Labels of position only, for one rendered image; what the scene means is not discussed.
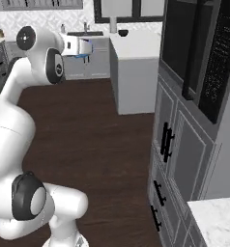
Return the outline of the grey drawer front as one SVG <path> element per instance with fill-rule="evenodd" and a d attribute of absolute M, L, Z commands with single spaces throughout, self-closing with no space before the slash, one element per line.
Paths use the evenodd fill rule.
<path fill-rule="evenodd" d="M 180 216 L 176 213 L 175 207 L 161 206 L 155 187 L 150 184 L 148 188 L 150 209 L 151 205 L 158 210 L 158 220 L 161 222 L 158 232 L 162 247 L 184 247 L 184 240 L 187 230 L 184 227 Z"/>
<path fill-rule="evenodd" d="M 161 160 L 159 158 L 158 152 L 155 149 L 151 150 L 151 166 L 152 179 L 157 182 L 157 185 L 159 185 L 160 196 L 162 198 L 166 198 L 166 200 L 164 201 L 164 207 L 172 205 L 173 207 L 175 207 L 176 213 L 184 221 L 186 221 L 188 219 L 187 213 L 182 213 L 181 208 L 177 203 L 174 193 L 171 190 L 167 178 L 163 172 L 163 168 L 161 167 Z"/>

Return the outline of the grey wall cabinets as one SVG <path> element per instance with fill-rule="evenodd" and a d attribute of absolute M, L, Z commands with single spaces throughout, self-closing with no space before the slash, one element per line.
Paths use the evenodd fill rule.
<path fill-rule="evenodd" d="M 82 10 L 83 0 L 1 0 L 5 11 Z"/>

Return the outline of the grey cabinet door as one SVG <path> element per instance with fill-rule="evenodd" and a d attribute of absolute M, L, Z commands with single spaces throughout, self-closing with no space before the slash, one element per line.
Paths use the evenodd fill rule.
<path fill-rule="evenodd" d="M 203 165 L 207 165 L 213 142 L 185 106 L 177 103 L 173 126 L 175 138 L 171 141 L 168 179 L 182 214 L 187 211 Z"/>
<path fill-rule="evenodd" d="M 176 108 L 176 97 L 161 80 L 158 81 L 156 109 L 155 109 L 155 122 L 154 122 L 154 137 L 153 141 L 157 148 L 161 167 L 164 172 L 167 171 L 168 162 L 164 162 L 164 156 L 160 153 L 162 147 L 163 127 L 168 123 L 168 128 L 172 126 L 174 113 Z"/>

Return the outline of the grey base cabinets with sink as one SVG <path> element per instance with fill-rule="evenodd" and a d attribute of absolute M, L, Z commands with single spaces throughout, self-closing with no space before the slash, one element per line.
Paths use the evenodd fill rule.
<path fill-rule="evenodd" d="M 110 77 L 109 38 L 88 37 L 88 40 L 93 45 L 93 53 L 89 55 L 89 63 L 84 64 L 83 58 L 64 57 L 67 80 Z"/>

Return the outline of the black speckled panel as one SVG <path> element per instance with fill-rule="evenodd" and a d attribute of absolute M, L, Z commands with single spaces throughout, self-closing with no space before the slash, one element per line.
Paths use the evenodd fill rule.
<path fill-rule="evenodd" d="M 198 108 L 217 122 L 230 75 L 230 0 L 221 0 Z"/>

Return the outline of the black sink basin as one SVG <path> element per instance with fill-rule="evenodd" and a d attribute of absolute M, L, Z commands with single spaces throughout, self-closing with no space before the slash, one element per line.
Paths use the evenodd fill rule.
<path fill-rule="evenodd" d="M 91 32 L 68 32 L 68 36 L 76 37 L 93 37 L 93 36 L 103 36 L 103 31 L 91 31 Z"/>

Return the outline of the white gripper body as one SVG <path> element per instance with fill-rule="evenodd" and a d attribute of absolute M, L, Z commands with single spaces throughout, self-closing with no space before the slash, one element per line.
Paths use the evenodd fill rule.
<path fill-rule="evenodd" d="M 78 41 L 78 53 L 77 58 L 84 58 L 93 53 L 93 45 L 90 40 L 80 39 Z"/>

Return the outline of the white kitchen island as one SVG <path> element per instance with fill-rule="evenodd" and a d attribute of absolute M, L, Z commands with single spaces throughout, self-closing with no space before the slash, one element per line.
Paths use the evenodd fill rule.
<path fill-rule="evenodd" d="M 110 35 L 110 79 L 119 115 L 153 113 L 158 83 L 160 34 Z"/>

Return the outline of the black framed window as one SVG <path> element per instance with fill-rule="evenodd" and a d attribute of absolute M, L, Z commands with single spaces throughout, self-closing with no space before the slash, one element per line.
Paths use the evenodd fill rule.
<path fill-rule="evenodd" d="M 111 17 L 117 23 L 161 22 L 165 0 L 93 0 L 96 24 L 109 23 Z"/>

